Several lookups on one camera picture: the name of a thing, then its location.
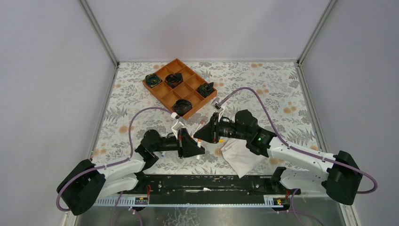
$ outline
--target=white cloth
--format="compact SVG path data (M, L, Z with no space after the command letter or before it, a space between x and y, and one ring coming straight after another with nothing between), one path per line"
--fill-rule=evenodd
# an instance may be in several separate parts
M245 145L246 140L230 139L222 147L224 159L236 171L239 178L245 176L255 166L266 159L263 155L256 155L249 151Z

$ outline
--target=gray wall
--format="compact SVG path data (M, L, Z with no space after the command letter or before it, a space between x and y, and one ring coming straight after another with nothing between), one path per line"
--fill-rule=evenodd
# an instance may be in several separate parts
M0 225L56 226L113 66L77 0L0 0Z
M398 12L397 0L339 1L303 66L329 149L379 183L356 197L363 226L398 224Z
M126 60L297 59L328 0L89 0Z

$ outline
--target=patterned mat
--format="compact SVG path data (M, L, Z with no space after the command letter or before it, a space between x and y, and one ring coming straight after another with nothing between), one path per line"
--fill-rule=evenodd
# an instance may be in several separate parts
M260 95L279 132L287 140L317 150L302 90L294 63L195 63L187 62L208 82L214 82L217 96L223 99L237 88L251 87ZM129 122L139 110L149 106L163 106L142 84L145 75L155 72L162 63L121 63L104 122L93 153L93 162L101 163L128 156ZM248 109L259 126L273 131L256 97L249 91L241 91L227 102L225 116L233 119L237 111ZM187 129L192 132L202 119L207 123L214 112L210 102L187 120ZM149 129L162 136L171 132L172 119L159 110L146 111L133 122L132 139L135 147ZM223 174L234 175L231 166L224 160L220 148L223 143L202 142L206 154L200 160L195 157L180 159L177 152L167 152L147 174ZM249 175L271 175L277 166L298 169L283 160L269 158L255 167Z

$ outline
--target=purple cable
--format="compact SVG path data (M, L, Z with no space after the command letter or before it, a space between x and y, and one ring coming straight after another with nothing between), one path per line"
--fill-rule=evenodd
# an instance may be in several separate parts
M115 205L113 206L113 210L112 210L112 217L111 217L111 226L114 226L114 221L113 221L113 217L115 216L115 211L116 211L116 206L119 203L120 198L122 197L123 191L120 192L118 199L115 202Z
M116 203L115 203L115 205L113 206L112 217L111 217L111 226L114 226L114 225L115 225L115 224L114 224L114 221L113 221L113 217L115 216L116 206L118 205L119 200L120 200L120 198L122 197L122 194L123 194L123 192L120 192L120 194L119 194L119 196L118 196L118 199L116 200ZM137 214L137 216L138 216L138 218L139 218L139 220L140 220L140 226L143 226L143 219L141 218L140 214L139 214L136 210L133 210L133 212L134 212L135 214Z
M285 146L289 147L290 149L292 149L292 150L294 150L294 151L297 151L297 152L299 152L299 153L302 153L302 154L311 156L311 157L313 157L313 158L321 159L321 160L323 159L321 156L318 156L318 155L316 155L316 154L309 153L309 152L303 151L303 150L301 150L301 149L298 149L298 148L296 148L296 147L289 146L288 142L285 141L284 138L281 136L281 134L277 131L277 128L276 128L276 126L274 125L273 121L271 120L271 117L270 117L269 113L267 112L266 107L263 105L263 102L262 102L262 100L260 99L259 95L258 95L253 89L251 89L251 88L249 88L249 87L241 87L241 88L238 88L238 89L236 89L235 91L233 91L232 93L230 93L227 97L225 97L225 98L220 102L220 105L222 105L224 102L226 102L226 101L227 101L229 98L231 98L235 93L237 93L238 91L243 90L243 89L248 89L249 91L251 91L251 92L253 92L253 93L255 94L256 98L258 98L259 103L261 104L261 106L262 106L264 112L266 113L267 119L270 121L271 127L273 128L273 130L274 130L274 132L276 133L276 135L277 135L277 137L279 138L279 140L280 140ZM377 187L378 187L377 181L376 181L371 175L369 175L369 174L367 174L367 173L365 173L365 172L363 172L363 171L361 171L361 170L359 170L359 169L357 169L357 168L355 168L355 167L353 167L353 166L350 166L350 165L347 165L347 164L345 164L345 163L341 163L341 162L338 162L338 161L334 161L334 160L332 160L332 159L324 158L324 161L327 161L327 162L330 162L330 163L333 163L333 164L337 164L337 165L346 167L346 168L348 168L348 169L350 169L350 170L353 170L353 171L355 171L355 172L357 172L357 173L360 173L360 174L366 176L367 178L369 178L369 179L373 182L374 187L373 187L372 189L367 190L367 191L357 191L358 194L368 194L368 193L372 193L372 192L374 192L375 190L377 190Z
M167 109L165 109L165 108L162 108L162 107L147 107L147 108L142 109L142 110L140 110L139 112L137 112L137 113L133 116L132 121L130 121L130 124L129 124L130 156L129 156L127 159L125 159L125 160L121 160L121 161L118 161L118 162L115 162L115 163L111 163L111 164L107 165L107 167L116 166L116 165L118 165L118 164L122 164L122 163L127 162L127 161L130 160L130 158L133 156L133 151L134 151L134 150L133 150L133 142L132 142L131 132L130 132L130 130L132 129L133 121L135 120L135 118L136 118L141 112L147 111L147 110L151 110L151 109L158 109L158 110L163 110L163 111L165 111L165 112L167 112L167 113L171 113L169 110L167 110ZM63 211L63 212L70 211L70 209L65 209L65 208L61 207L61 205L60 205L60 198L61 198L61 195L64 193L65 189L66 189L70 184L72 184L72 182L74 182L76 179L80 178L81 176L85 175L86 173L92 172L92 171L94 171L94 170L102 169L102 168L105 168L105 166L97 166L97 167L94 167L94 168L90 168L90 169L85 170L85 171L79 173L78 175L72 177L72 179L70 179L68 182L66 182L66 184L61 188L60 192L58 193L57 200L56 200L57 208L58 208L60 211Z
M299 219L299 217L298 217L298 215L296 214L296 211L295 211L295 207L294 207L294 196L295 196L295 193L298 191L298 189L295 189L295 191L292 193L292 196L291 196L291 209L292 209L292 212L294 213L294 215L295 215L295 217L296 217L296 219L299 221L299 223L301 223L301 225L303 225L303 226L306 226L302 221L301 221L301 219Z
M305 216L308 216L308 217L310 217L310 218L313 218L314 220L316 220L317 222L319 222L321 226L324 226L323 222L321 222L320 219L316 218L315 216L313 216L313 215L310 214L310 213L306 213L306 212L302 212L302 211L297 211L297 210L296 210L296 213L302 214L302 215L305 215Z

